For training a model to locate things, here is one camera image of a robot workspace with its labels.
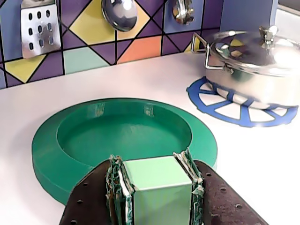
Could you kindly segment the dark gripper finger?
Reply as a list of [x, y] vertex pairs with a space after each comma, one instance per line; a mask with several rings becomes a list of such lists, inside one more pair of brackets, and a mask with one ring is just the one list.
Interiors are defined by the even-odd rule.
[[60, 224], [134, 224], [134, 185], [120, 156], [111, 155], [76, 184]]
[[173, 153], [191, 178], [191, 225], [266, 225], [267, 222], [203, 161], [189, 150]]

